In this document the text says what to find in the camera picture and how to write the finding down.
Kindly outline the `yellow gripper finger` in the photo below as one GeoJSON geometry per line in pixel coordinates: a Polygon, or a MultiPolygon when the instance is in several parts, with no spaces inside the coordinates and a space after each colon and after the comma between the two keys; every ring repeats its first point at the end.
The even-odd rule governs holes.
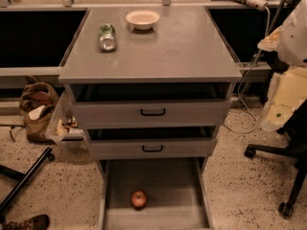
{"type": "Polygon", "coordinates": [[[283,74],[274,73],[260,127],[265,131],[276,131],[282,128],[306,100],[306,68],[290,67],[283,74]]]}

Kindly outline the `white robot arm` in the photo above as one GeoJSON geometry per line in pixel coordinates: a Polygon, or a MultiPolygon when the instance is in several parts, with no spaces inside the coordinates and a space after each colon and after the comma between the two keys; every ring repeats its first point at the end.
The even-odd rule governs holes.
{"type": "Polygon", "coordinates": [[[307,0],[301,0],[258,48],[276,51],[278,59],[289,65],[283,74],[272,75],[260,123],[262,129],[276,131],[307,100],[307,0]]]}

